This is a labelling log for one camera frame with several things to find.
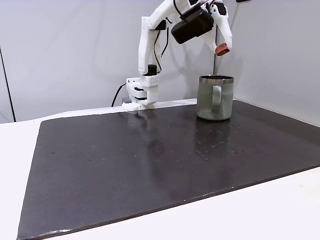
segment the white wall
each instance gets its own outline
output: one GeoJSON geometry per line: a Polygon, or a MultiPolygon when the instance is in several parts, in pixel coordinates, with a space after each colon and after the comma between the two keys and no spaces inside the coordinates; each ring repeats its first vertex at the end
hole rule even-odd
{"type": "MultiPolygon", "coordinates": [[[[109,107],[126,78],[138,77],[141,17],[162,0],[2,0],[0,44],[18,121],[109,107]]],[[[165,32],[161,36],[165,45],[165,32]]],[[[170,38],[160,101],[195,98],[214,56],[201,39],[170,38]]],[[[123,89],[116,101],[127,97],[123,89]]]]}
{"type": "MultiPolygon", "coordinates": [[[[224,3],[231,24],[237,3],[224,3]]],[[[215,73],[235,77],[235,98],[320,125],[319,9],[319,0],[238,5],[233,50],[215,65],[215,73]]]]}
{"type": "Polygon", "coordinates": [[[0,56],[0,124],[11,123],[13,121],[14,117],[10,105],[5,72],[0,56]]]}

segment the white table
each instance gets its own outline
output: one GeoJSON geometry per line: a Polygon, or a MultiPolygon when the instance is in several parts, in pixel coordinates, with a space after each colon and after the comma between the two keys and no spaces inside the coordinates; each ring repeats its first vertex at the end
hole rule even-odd
{"type": "MultiPolygon", "coordinates": [[[[158,108],[195,104],[160,102],[158,108]]],[[[40,123],[48,119],[123,112],[122,107],[64,112],[0,124],[2,240],[17,237],[40,123]]],[[[320,239],[320,168],[55,240],[320,239]]]]}

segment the dark tabletop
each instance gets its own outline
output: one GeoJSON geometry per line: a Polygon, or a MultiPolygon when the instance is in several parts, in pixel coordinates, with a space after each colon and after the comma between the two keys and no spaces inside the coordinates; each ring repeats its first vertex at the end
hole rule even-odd
{"type": "Polygon", "coordinates": [[[234,101],[41,124],[18,239],[44,239],[213,197],[320,165],[320,128],[234,101]]]}

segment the black cable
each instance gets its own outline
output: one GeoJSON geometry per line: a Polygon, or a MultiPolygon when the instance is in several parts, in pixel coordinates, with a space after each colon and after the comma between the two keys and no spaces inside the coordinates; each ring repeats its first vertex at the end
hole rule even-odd
{"type": "Polygon", "coordinates": [[[113,99],[113,102],[112,102],[112,104],[111,104],[111,107],[113,107],[113,106],[115,105],[115,101],[116,101],[116,99],[117,99],[117,97],[118,97],[118,94],[119,94],[120,90],[122,89],[122,87],[123,87],[124,85],[126,85],[126,83],[123,84],[123,85],[121,85],[121,86],[119,87],[118,91],[116,91],[116,94],[115,94],[115,96],[114,96],[114,99],[113,99]]]}
{"type": "Polygon", "coordinates": [[[14,105],[13,105],[13,103],[12,103],[11,94],[10,94],[10,90],[9,90],[9,84],[8,84],[8,79],[7,79],[6,69],[5,69],[4,58],[2,57],[1,47],[0,47],[0,55],[1,55],[1,60],[2,60],[4,78],[5,78],[5,82],[6,82],[6,88],[7,88],[7,90],[8,90],[8,95],[9,95],[9,100],[10,100],[10,105],[11,105],[12,116],[13,116],[14,122],[16,122],[17,120],[16,120],[14,105]]]}
{"type": "Polygon", "coordinates": [[[168,20],[168,22],[172,24],[172,21],[170,21],[168,17],[166,17],[165,19],[167,19],[167,20],[168,20]]]}
{"type": "Polygon", "coordinates": [[[182,13],[179,11],[178,7],[177,7],[177,4],[176,4],[176,0],[173,0],[173,5],[175,7],[175,10],[178,12],[178,14],[180,15],[180,18],[182,20],[185,20],[185,17],[182,15],[182,13]]]}
{"type": "Polygon", "coordinates": [[[166,29],[166,44],[165,44],[165,47],[161,53],[161,57],[164,55],[164,53],[168,47],[168,44],[169,44],[169,28],[166,29]]]}
{"type": "Polygon", "coordinates": [[[158,40],[158,38],[159,38],[159,36],[160,36],[160,33],[161,33],[161,30],[159,30],[158,35],[156,36],[156,39],[155,39],[155,41],[154,41],[154,45],[153,45],[153,53],[154,53],[154,56],[155,56],[155,60],[156,60],[156,62],[158,63],[159,68],[160,68],[160,71],[159,71],[159,72],[157,72],[157,74],[158,74],[158,73],[160,73],[160,72],[162,71],[162,68],[161,68],[160,62],[159,62],[159,60],[158,60],[158,58],[157,58],[157,55],[156,55],[156,43],[157,43],[157,40],[158,40]]]}
{"type": "MultiPolygon", "coordinates": [[[[217,40],[217,34],[218,34],[218,28],[216,27],[215,28],[215,41],[217,40]]],[[[217,71],[215,71],[216,69],[216,58],[217,58],[217,55],[216,55],[216,50],[214,50],[214,54],[213,54],[213,75],[215,75],[215,73],[217,73],[217,71]]]]}
{"type": "Polygon", "coordinates": [[[206,10],[208,11],[208,14],[211,15],[209,3],[206,3],[206,4],[205,4],[205,8],[206,8],[206,10]]]}

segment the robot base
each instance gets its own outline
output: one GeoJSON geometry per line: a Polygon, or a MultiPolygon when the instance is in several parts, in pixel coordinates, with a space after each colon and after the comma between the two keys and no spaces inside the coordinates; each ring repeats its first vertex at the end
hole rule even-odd
{"type": "Polygon", "coordinates": [[[122,103],[122,108],[126,111],[138,111],[138,110],[145,110],[145,109],[155,109],[155,105],[143,105],[139,103],[122,103]]]}

